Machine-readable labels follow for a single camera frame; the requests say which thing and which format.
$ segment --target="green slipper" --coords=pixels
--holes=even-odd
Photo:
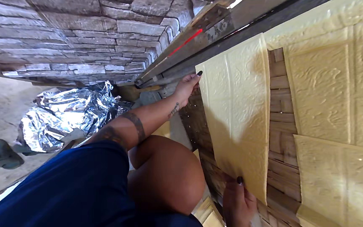
[[[18,168],[24,162],[5,140],[0,139],[0,167],[11,170]]]

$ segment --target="tattoo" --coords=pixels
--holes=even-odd
[[[125,112],[119,117],[124,117],[133,122],[135,128],[137,129],[138,133],[138,143],[142,142],[145,139],[145,131],[144,126],[142,125],[141,120],[133,113]]]
[[[119,143],[125,150],[125,144],[120,135],[117,134],[113,127],[106,126],[100,129],[93,137],[90,139],[90,143],[98,142],[102,140],[111,140]]]
[[[170,114],[167,116],[168,118],[171,118],[177,111],[180,110],[180,106],[179,103],[176,103],[174,109],[172,110],[172,112],[170,112]]]

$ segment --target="stone wallpaper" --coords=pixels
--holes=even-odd
[[[63,84],[133,81],[208,3],[0,0],[0,71]]]

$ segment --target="crumpled foil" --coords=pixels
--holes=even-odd
[[[17,143],[34,152],[52,153],[62,149],[62,139],[78,128],[88,137],[112,118],[128,111],[120,96],[113,97],[109,81],[61,91],[42,92],[21,119]]]

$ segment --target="woman's right hand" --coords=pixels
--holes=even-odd
[[[243,186],[243,178],[233,179],[224,173],[226,188],[223,209],[227,227],[248,227],[257,213],[256,197]]]

